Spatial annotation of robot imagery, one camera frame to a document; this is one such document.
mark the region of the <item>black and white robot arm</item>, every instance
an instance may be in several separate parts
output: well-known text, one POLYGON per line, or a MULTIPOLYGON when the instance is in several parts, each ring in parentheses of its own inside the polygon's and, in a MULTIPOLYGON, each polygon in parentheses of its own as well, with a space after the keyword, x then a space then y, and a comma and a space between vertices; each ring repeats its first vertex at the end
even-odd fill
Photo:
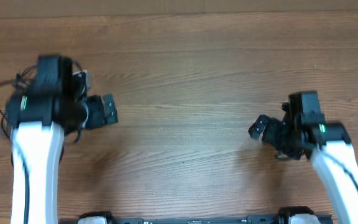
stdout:
POLYGON ((58 223, 58 167, 65 135, 117 122, 112 95, 87 96, 89 73, 69 58, 40 56, 28 89, 9 100, 14 185, 11 224, 58 223))
POLYGON ((358 223, 358 166, 345 127, 325 121, 315 91, 292 94, 288 101, 281 121, 260 115, 249 134, 254 139, 263 134, 262 141, 276 148, 277 159, 306 155, 328 190, 339 223, 358 223))

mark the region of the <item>table surface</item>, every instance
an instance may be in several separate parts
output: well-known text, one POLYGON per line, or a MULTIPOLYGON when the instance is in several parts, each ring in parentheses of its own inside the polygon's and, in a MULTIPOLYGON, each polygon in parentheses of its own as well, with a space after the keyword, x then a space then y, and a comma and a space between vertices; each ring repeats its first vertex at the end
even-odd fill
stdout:
MULTIPOLYGON (((358 162, 358 11, 0 20, 0 81, 60 52, 112 93, 119 123, 69 136, 60 217, 241 217, 306 205, 334 213, 307 161, 252 140, 295 91, 318 90, 358 162)), ((10 88, 0 89, 5 104, 10 88)), ((0 139, 0 223, 9 223, 10 144, 0 139)))

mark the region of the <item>beige wall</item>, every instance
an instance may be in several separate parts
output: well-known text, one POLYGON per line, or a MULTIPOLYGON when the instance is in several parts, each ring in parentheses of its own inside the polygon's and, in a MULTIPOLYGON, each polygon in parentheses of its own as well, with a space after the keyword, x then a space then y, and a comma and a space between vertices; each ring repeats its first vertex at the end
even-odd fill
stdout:
POLYGON ((0 0, 0 18, 356 9, 358 0, 0 0))

